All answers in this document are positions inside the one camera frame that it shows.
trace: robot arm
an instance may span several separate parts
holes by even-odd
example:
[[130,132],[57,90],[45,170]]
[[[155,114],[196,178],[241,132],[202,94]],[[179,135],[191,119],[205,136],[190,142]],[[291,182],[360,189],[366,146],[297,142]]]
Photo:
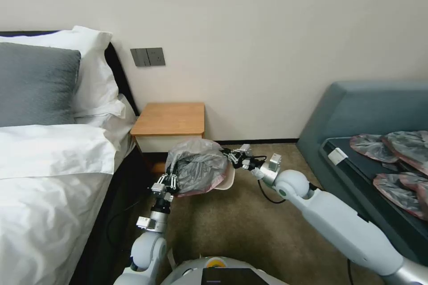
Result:
[[[253,156],[250,145],[222,153],[234,168],[244,168],[289,200],[303,217],[333,246],[354,263],[373,270],[387,284],[428,285],[428,268],[401,256],[385,234],[362,218],[336,196],[317,189],[304,174],[294,170],[280,173],[281,156]],[[166,231],[172,194],[177,191],[174,173],[162,175],[152,186],[156,204],[150,218],[140,217],[137,226],[145,229],[132,246],[132,263],[116,280],[115,285],[152,285],[166,251],[163,233]]]
[[236,167],[243,164],[243,168],[289,200],[325,239],[354,263],[371,269],[388,284],[428,284],[428,268],[404,258],[376,225],[335,195],[314,187],[301,172],[279,173],[281,156],[274,154],[269,162],[261,162],[251,156],[249,145],[224,153]]

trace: black headboard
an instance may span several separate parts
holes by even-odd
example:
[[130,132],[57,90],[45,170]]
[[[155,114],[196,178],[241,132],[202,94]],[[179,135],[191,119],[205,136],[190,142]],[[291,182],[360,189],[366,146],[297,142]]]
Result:
[[[43,34],[55,33],[57,31],[0,31],[2,37],[15,37],[15,36],[39,36]],[[135,105],[134,97],[132,96],[131,89],[129,88],[128,80],[126,79],[125,72],[123,71],[122,64],[113,45],[110,43],[104,52],[106,61],[113,71],[119,93],[123,94],[129,101],[135,114],[138,115],[138,110]]]

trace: white duvet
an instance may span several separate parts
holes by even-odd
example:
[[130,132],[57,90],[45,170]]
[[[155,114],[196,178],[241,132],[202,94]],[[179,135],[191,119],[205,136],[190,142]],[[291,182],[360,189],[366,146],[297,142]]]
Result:
[[68,283],[115,170],[106,136],[89,125],[0,128],[0,284]]

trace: yellow label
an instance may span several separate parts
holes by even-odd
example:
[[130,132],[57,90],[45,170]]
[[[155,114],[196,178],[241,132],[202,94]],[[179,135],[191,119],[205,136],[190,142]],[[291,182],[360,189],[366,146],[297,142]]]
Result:
[[218,258],[214,258],[209,260],[209,262],[206,264],[206,267],[226,267],[226,264],[223,260],[220,260]]

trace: wall switch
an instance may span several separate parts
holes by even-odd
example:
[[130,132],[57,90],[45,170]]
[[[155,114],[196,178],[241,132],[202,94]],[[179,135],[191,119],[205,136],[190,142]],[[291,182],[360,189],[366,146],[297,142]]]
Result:
[[165,65],[164,52],[162,48],[147,48],[150,65]]
[[150,60],[148,59],[147,50],[145,48],[131,49],[131,55],[137,67],[150,66]]
[[136,48],[131,49],[131,54],[137,67],[165,65],[162,48]]

